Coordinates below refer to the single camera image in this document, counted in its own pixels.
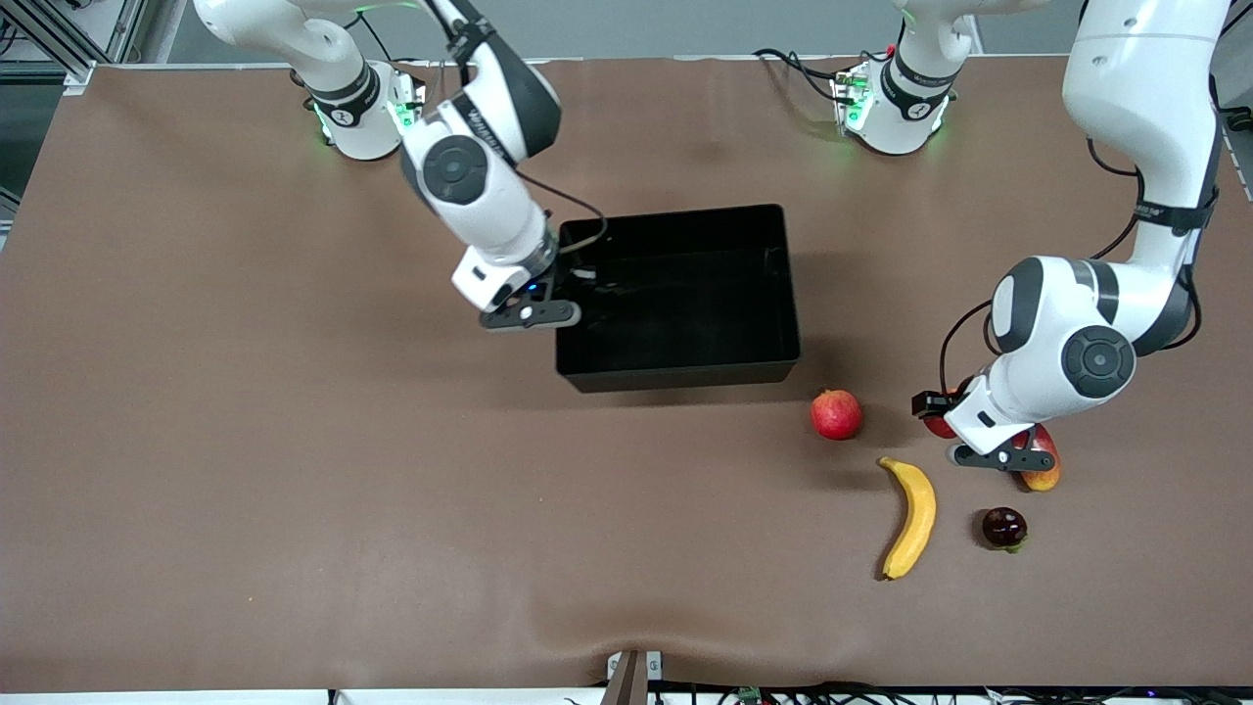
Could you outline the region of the red yellow apple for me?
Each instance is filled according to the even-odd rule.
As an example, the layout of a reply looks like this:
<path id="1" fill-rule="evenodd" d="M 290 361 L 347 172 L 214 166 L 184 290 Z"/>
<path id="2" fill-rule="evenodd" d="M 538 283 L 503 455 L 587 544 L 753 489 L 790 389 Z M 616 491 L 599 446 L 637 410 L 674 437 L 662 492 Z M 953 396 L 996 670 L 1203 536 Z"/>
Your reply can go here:
<path id="1" fill-rule="evenodd" d="M 962 379 L 961 384 L 957 387 L 949 387 L 946 389 L 946 396 L 949 401 L 957 401 L 965 393 L 967 384 L 970 384 L 971 378 Z M 957 440 L 957 433 L 954 432 L 949 421 L 944 419 L 944 414 L 935 412 L 935 414 L 922 416 L 922 423 L 930 433 L 941 440 Z"/>

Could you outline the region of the yellow banana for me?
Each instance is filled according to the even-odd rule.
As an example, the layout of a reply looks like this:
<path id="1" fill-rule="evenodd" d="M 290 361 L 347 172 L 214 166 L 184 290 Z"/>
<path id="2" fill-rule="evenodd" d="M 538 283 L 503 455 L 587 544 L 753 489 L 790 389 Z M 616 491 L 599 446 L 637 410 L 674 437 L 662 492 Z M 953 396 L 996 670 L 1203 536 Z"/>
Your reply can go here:
<path id="1" fill-rule="evenodd" d="M 937 518 L 937 496 L 928 476 L 917 465 L 888 456 L 881 456 L 877 465 L 896 480 L 905 495 L 903 527 L 896 535 L 881 569 L 882 579 L 895 581 L 908 575 L 925 553 Z"/>

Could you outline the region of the dark purple mangosteen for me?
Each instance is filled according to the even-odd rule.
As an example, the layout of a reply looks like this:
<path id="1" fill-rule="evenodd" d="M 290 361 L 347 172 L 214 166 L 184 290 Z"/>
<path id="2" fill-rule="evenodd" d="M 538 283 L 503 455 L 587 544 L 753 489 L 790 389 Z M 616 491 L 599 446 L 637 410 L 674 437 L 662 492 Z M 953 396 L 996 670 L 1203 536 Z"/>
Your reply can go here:
<path id="1" fill-rule="evenodd" d="M 980 533 L 985 547 L 1019 553 L 1029 538 L 1029 527 L 1017 510 L 995 507 L 986 510 L 980 518 Z"/>

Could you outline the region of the black plastic box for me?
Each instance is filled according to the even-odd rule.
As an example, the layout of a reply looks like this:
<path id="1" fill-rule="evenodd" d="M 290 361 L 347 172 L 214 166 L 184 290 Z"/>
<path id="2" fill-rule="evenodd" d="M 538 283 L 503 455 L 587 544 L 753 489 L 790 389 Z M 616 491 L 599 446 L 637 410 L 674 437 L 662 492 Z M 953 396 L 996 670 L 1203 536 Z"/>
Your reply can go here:
<path id="1" fill-rule="evenodd" d="M 581 307 L 554 354 L 579 392 L 773 384 L 797 364 L 781 205 L 568 220 L 560 235 L 576 245 L 561 263 L 599 275 L 595 289 L 558 289 Z"/>

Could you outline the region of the red pomegranate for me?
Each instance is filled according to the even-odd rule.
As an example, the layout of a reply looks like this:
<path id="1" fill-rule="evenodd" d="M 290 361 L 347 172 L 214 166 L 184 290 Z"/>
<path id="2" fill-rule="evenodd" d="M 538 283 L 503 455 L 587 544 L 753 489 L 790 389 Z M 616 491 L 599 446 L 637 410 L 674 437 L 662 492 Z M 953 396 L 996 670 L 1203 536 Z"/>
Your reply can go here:
<path id="1" fill-rule="evenodd" d="M 814 432 L 824 440 L 855 438 L 862 428 L 865 412 L 860 399 L 847 389 L 822 389 L 811 404 Z"/>

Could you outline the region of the red yellow mango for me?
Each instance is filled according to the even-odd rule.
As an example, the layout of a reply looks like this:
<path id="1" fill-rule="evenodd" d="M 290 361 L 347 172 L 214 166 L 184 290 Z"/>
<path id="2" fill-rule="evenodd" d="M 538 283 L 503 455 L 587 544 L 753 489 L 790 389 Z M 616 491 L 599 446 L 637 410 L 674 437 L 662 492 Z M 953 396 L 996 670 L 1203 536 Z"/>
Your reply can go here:
<path id="1" fill-rule="evenodd" d="M 1011 442 L 1015 450 L 1048 452 L 1051 456 L 1050 465 L 1045 470 L 1016 470 L 1015 475 L 1022 488 L 1042 493 L 1059 485 L 1063 477 L 1061 455 L 1045 425 L 1035 425 L 1030 432 L 1015 436 Z"/>

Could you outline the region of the brown table mat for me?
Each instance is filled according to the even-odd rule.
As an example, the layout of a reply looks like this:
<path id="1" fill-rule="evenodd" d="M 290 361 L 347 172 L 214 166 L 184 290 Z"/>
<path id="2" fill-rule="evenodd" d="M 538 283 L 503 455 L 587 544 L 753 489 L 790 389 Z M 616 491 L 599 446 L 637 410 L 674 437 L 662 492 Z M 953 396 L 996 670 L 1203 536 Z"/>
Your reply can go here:
<path id="1" fill-rule="evenodd" d="M 0 690 L 695 682 L 1253 685 L 1253 207 L 1230 167 L 1198 339 L 1048 425 L 1064 476 L 954 468 L 908 414 L 1032 254 L 1136 187 L 1064 58 L 974 58 L 926 152 L 868 155 L 761 60 L 564 60 L 528 173 L 609 214 L 779 204 L 781 384 L 583 396 L 496 334 L 395 160 L 317 140 L 278 69 L 101 69 L 0 253 Z M 855 438 L 819 437 L 847 389 Z M 881 576 L 917 465 L 930 543 Z M 1022 513 L 1019 553 L 989 508 Z"/>

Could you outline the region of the aluminium frame post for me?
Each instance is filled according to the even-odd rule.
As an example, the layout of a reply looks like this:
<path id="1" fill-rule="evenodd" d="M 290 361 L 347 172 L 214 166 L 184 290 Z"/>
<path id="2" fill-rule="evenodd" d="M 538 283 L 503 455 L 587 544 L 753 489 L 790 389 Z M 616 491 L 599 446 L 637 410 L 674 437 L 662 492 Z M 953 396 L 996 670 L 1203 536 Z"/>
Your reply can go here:
<path id="1" fill-rule="evenodd" d="M 0 0 L 0 84 L 84 84 L 139 58 L 157 0 Z"/>

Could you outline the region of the metal table edge bracket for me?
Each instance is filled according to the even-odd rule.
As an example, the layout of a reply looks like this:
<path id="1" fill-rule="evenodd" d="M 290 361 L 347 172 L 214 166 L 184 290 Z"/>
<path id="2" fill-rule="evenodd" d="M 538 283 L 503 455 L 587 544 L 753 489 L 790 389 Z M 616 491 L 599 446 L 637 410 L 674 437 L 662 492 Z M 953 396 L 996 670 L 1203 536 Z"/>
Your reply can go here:
<path id="1" fill-rule="evenodd" d="M 609 679 L 600 705 L 664 705 L 657 691 L 663 681 L 663 652 L 624 650 L 606 662 Z"/>

